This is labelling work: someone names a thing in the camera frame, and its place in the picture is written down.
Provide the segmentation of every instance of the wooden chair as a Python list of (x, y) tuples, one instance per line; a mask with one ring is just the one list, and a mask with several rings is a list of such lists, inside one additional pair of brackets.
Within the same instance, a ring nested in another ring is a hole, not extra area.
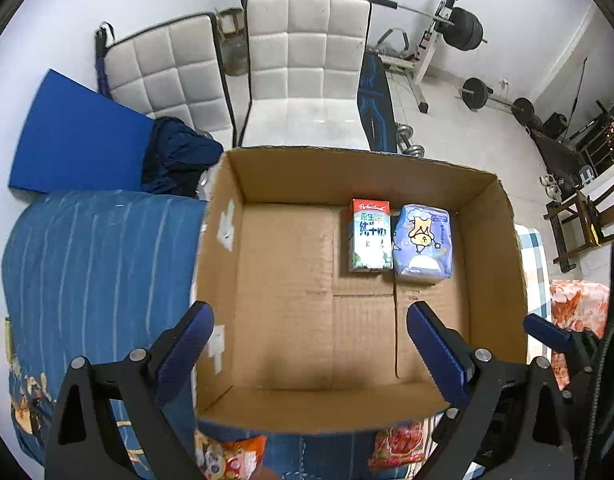
[[(599, 210), (598, 206), (614, 191), (613, 185), (600, 195), (597, 199), (591, 200), (588, 196), (580, 191), (576, 193), (566, 202), (558, 204), (551, 202), (547, 204), (547, 214), (544, 216), (546, 220), (551, 222), (551, 229), (556, 240), (556, 248), (558, 257), (554, 259), (555, 264), (560, 264), (562, 272), (569, 272), (576, 268), (575, 264), (569, 263), (569, 259), (577, 256), (591, 248), (600, 247), (614, 240), (614, 234), (605, 235), (602, 229), (614, 223), (614, 204), (606, 209)], [(558, 214), (568, 211), (570, 216), (560, 219)], [(565, 237), (562, 233), (562, 225), (571, 222), (578, 218), (582, 228), (584, 243), (573, 250), (567, 251)]]

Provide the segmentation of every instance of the chair backrest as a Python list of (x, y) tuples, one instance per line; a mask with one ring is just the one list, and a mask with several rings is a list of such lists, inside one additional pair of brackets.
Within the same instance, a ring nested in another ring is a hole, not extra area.
[(233, 146), (235, 123), (213, 13), (183, 16), (113, 44), (105, 71), (114, 101), (151, 118), (177, 117), (226, 149)]
[(367, 0), (247, 0), (252, 100), (356, 99)]

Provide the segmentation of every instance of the red carton top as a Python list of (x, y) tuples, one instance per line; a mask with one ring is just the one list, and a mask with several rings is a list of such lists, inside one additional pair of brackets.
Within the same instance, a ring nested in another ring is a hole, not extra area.
[(351, 201), (351, 212), (358, 213), (360, 211), (380, 211), (389, 215), (389, 202), (384, 200), (364, 200), (362, 198), (354, 198)]

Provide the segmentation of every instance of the yellow cartoon character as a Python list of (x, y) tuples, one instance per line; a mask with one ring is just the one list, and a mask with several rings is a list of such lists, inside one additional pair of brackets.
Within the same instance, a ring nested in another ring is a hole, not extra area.
[(434, 242), (434, 234), (431, 232), (431, 218), (423, 219), (420, 216), (414, 216), (411, 220), (411, 227), (409, 240), (416, 246), (418, 254), (431, 244), (434, 244), (436, 249), (440, 249), (440, 244)]

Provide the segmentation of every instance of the tissue package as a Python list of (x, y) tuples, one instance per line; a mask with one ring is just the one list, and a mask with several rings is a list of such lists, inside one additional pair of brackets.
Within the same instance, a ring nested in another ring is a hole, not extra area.
[(389, 202), (354, 198), (351, 214), (349, 270), (391, 269)]
[(444, 209), (407, 204), (393, 235), (398, 280), (436, 283), (452, 275), (452, 234)]

